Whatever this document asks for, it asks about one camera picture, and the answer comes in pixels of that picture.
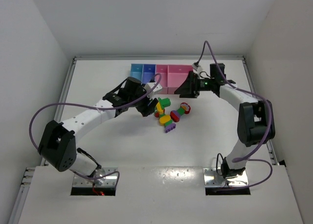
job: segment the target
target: purple block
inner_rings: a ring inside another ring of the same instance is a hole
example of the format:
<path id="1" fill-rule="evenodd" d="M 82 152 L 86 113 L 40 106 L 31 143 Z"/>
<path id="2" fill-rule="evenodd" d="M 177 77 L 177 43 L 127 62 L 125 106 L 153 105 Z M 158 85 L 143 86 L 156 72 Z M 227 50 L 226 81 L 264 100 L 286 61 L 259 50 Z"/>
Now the purple block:
<path id="1" fill-rule="evenodd" d="M 175 128 L 176 128 L 176 124 L 172 123 L 172 124 L 170 124 L 170 125 L 165 127 L 165 132 L 168 133 L 168 132 L 170 132 L 171 130 L 173 130 Z"/>

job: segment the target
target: white table surface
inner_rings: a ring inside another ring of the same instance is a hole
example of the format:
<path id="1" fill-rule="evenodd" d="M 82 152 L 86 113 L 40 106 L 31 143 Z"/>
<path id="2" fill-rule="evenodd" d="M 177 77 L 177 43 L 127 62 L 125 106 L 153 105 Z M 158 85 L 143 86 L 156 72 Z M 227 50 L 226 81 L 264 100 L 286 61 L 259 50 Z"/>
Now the white table surface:
<path id="1" fill-rule="evenodd" d="M 192 62 L 78 61 L 67 102 L 93 105 L 129 75 L 131 63 Z M 249 89 L 242 61 L 223 62 L 227 77 Z M 207 71 L 210 63 L 202 62 Z M 283 166 L 275 166 L 272 178 L 251 188 L 251 195 L 206 196 L 202 167 L 215 166 L 218 152 L 226 156 L 232 150 L 237 141 L 238 113 L 209 92 L 202 92 L 198 99 L 162 97 L 171 99 L 168 112 L 183 101 L 191 105 L 190 114 L 181 118 L 174 131 L 165 134 L 156 118 L 143 118 L 136 110 L 129 110 L 87 134 L 77 145 L 104 167 L 119 168 L 121 178 L 115 197 L 70 196 L 70 171 L 59 173 L 51 166 L 37 167 L 19 223 L 302 223 Z M 62 119 L 81 111 L 65 107 Z M 253 158 L 270 161 L 266 146 Z M 250 183 L 260 181 L 268 172 L 266 164 L 247 165 Z"/>
<path id="2" fill-rule="evenodd" d="M 67 102 L 93 105 L 115 88 L 130 73 L 131 63 L 192 64 L 193 60 L 98 60 L 77 61 L 69 87 Z M 227 77 L 238 87 L 249 89 L 241 60 L 225 63 Z M 209 72 L 212 61 L 201 64 Z M 164 133 L 157 118 L 142 117 L 130 109 L 116 119 L 103 123 L 79 141 L 78 145 L 95 156 L 103 166 L 214 166 L 217 153 L 226 156 L 237 142 L 238 112 L 212 92 L 201 92 L 198 99 L 169 97 L 171 106 L 166 112 L 177 110 L 181 102 L 191 106 L 172 132 Z M 65 106 L 62 120 L 84 109 Z M 255 155 L 269 160 L 266 146 Z"/>

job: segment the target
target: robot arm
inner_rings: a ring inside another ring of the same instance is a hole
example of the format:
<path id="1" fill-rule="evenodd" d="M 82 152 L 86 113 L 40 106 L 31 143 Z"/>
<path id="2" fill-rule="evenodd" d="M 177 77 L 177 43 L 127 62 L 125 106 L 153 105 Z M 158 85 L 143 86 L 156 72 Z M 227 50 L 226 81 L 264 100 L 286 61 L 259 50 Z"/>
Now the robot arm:
<path id="1" fill-rule="evenodd" d="M 219 66 L 224 74 L 224 64 L 219 64 Z M 246 169 L 248 158 L 240 162 L 233 162 L 233 159 L 243 158 L 257 147 L 268 125 L 267 112 L 265 111 L 264 102 L 227 85 L 216 70 L 215 64 L 211 64 L 211 77 L 203 79 L 200 79 L 197 73 L 190 71 L 186 81 L 175 91 L 175 94 L 180 94 L 180 97 L 183 98 L 197 98 L 200 91 L 212 91 L 238 111 L 237 134 L 239 140 L 231 153 L 224 158 L 221 165 L 223 178 L 230 178 L 241 175 Z M 236 86 L 234 81 L 229 80 L 229 82 Z M 270 132 L 264 143 L 267 143 L 274 136 L 275 125 L 272 120 Z"/>
<path id="2" fill-rule="evenodd" d="M 101 165 L 82 149 L 76 149 L 77 142 L 89 131 L 107 120 L 118 117 L 129 107 L 135 107 L 143 117 L 152 114 L 158 103 L 156 98 L 153 99 L 153 95 L 162 89 L 162 86 L 158 85 L 148 96 L 130 105 L 152 89 L 156 83 L 142 85 L 137 79 L 128 77 L 123 88 L 122 84 L 107 93 L 93 106 L 93 109 L 88 109 L 60 123 L 50 121 L 46 125 L 38 147 L 39 154 L 59 172 L 70 169 L 92 177 L 97 169 L 101 169 Z"/>

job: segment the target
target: white backdrop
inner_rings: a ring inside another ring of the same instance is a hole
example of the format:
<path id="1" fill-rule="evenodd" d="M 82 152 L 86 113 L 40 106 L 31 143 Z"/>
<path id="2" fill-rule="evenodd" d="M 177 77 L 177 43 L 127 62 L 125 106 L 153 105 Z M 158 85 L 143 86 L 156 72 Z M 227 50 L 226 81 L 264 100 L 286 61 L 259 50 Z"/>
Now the white backdrop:
<path id="1" fill-rule="evenodd" d="M 274 146 L 286 161 L 304 223 L 308 224 L 313 223 L 312 1 L 277 0 L 248 58 L 257 92 L 273 103 Z"/>
<path id="2" fill-rule="evenodd" d="M 34 0 L 67 55 L 246 54 L 274 0 Z"/>
<path id="3" fill-rule="evenodd" d="M 0 21 L 0 224 L 6 224 L 26 166 L 40 163 L 28 137 L 30 118 L 59 100 L 69 62 L 32 0 L 0 0 Z M 36 120 L 36 141 L 54 112 Z"/>

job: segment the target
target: colorful toy block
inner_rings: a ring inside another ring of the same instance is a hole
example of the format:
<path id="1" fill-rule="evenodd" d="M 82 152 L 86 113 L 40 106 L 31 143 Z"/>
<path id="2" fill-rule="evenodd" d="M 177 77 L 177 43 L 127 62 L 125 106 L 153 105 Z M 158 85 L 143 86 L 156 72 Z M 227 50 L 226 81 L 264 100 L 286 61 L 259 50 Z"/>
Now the colorful toy block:
<path id="1" fill-rule="evenodd" d="M 171 119 L 175 122 L 179 122 L 180 118 L 184 114 L 189 114 L 191 107 L 187 103 L 181 103 L 180 108 L 178 110 L 171 111 L 170 116 Z"/>

